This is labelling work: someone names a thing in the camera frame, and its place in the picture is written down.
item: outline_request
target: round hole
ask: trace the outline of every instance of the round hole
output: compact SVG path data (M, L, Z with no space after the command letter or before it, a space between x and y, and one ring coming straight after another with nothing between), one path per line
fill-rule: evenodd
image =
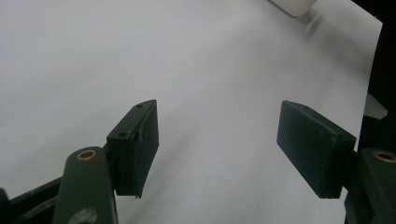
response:
M93 157L95 157L96 155L96 151L95 150L85 150L82 151L80 153L78 153L77 155L77 159L79 159L80 161L89 161L91 160Z
M126 133L119 133L119 137L125 137Z
M385 151L377 151L375 157L381 161L396 163L396 156Z

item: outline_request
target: white object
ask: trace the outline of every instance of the white object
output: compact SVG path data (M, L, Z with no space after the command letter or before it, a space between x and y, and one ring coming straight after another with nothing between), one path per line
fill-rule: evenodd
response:
M271 0L293 17L303 16L317 0Z

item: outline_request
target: dark green plastic part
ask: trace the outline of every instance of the dark green plastic part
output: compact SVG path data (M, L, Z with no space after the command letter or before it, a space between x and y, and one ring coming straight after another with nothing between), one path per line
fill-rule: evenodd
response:
M362 203L348 193L345 201L347 224L371 224L373 210L367 203Z
M375 224L396 223L396 154L380 148L361 151L359 171Z
M353 135L308 106L284 101L276 140L319 198L339 198Z
M52 223L117 223L107 157L101 147L86 147L67 158Z
M107 136L118 195L142 196L158 145L157 102L135 105Z

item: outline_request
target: white paper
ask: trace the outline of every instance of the white paper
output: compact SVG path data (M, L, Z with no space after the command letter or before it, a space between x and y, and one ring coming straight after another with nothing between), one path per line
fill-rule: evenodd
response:
M359 136L381 23L351 1L0 3L0 187L10 198L158 101L160 147L120 223L342 223L276 144L281 101Z

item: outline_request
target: white table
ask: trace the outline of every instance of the white table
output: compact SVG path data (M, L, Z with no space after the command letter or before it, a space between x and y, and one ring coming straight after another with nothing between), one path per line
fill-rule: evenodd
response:
M160 147L120 223L343 223L276 145L282 100L359 136L381 23L347 0L2 1L0 186L10 198L157 99Z

